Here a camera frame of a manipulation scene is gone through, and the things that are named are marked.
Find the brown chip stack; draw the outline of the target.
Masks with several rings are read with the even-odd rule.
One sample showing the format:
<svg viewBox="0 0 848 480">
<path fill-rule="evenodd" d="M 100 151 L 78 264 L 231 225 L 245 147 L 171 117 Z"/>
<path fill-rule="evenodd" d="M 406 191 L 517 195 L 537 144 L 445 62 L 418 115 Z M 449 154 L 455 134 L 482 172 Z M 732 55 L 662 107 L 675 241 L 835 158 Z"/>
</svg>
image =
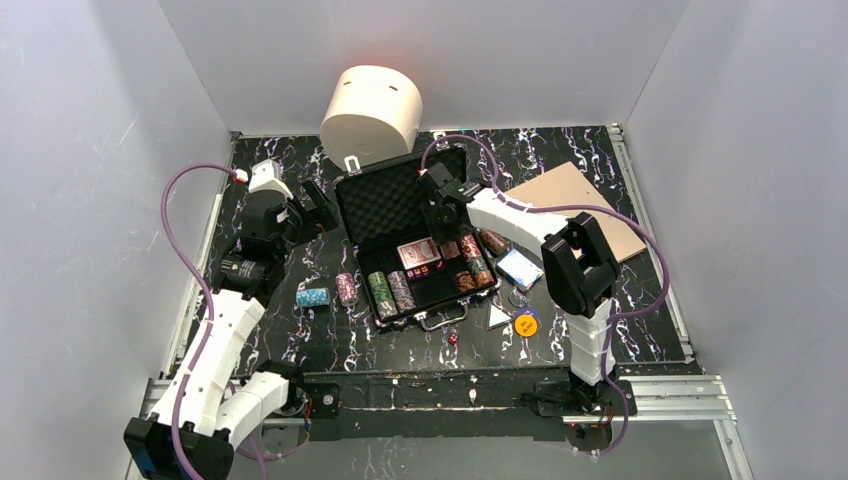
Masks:
<svg viewBox="0 0 848 480">
<path fill-rule="evenodd" d="M 506 255 L 510 246 L 508 242 L 499 234 L 485 228 L 478 230 L 478 235 L 484 247 L 495 257 Z"/>
</svg>

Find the blue card deck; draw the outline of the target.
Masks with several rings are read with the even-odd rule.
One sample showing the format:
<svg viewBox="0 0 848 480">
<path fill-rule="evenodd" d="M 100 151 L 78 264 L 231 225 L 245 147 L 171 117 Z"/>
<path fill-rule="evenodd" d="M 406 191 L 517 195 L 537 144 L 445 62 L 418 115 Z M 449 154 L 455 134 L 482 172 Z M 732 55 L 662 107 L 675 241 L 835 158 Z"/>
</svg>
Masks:
<svg viewBox="0 0 848 480">
<path fill-rule="evenodd" d="M 540 267 L 515 249 L 500 258 L 496 268 L 522 291 L 531 289 L 544 275 Z"/>
</svg>

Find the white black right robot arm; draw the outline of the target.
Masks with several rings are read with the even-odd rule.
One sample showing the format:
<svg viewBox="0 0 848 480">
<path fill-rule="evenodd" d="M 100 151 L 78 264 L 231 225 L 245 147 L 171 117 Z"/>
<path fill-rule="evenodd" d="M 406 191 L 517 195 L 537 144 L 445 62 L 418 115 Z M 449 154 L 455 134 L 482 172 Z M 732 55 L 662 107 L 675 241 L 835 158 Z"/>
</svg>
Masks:
<svg viewBox="0 0 848 480">
<path fill-rule="evenodd" d="M 620 266 L 597 219 L 559 215 L 473 181 L 461 182 L 441 163 L 420 170 L 417 185 L 431 233 L 458 240 L 473 227 L 490 229 L 538 256 L 550 298 L 565 313 L 571 344 L 565 387 L 541 399 L 589 413 L 610 401 L 616 379 L 611 352 L 612 296 Z"/>
</svg>

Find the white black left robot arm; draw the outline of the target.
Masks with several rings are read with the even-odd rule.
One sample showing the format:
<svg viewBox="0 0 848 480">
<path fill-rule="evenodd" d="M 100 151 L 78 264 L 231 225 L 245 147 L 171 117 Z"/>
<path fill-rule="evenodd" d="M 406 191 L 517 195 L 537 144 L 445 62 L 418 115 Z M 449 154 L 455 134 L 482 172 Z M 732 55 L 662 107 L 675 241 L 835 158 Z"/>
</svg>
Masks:
<svg viewBox="0 0 848 480">
<path fill-rule="evenodd" d="M 276 161 L 248 171 L 220 166 L 248 193 L 239 234 L 206 278 L 179 246 L 168 216 L 172 188 L 197 168 L 185 167 L 166 183 L 160 217 L 171 247 L 200 286 L 206 315 L 165 392 L 148 414 L 131 418 L 125 428 L 124 442 L 144 479 L 225 479 L 238 448 L 258 443 L 253 434 L 267 418 L 291 411 L 309 428 L 315 408 L 302 370 L 290 362 L 265 361 L 240 386 L 232 376 L 285 278 L 291 250 L 337 227 L 331 203 L 306 181 L 302 186 L 313 206 L 305 208 Z"/>
</svg>

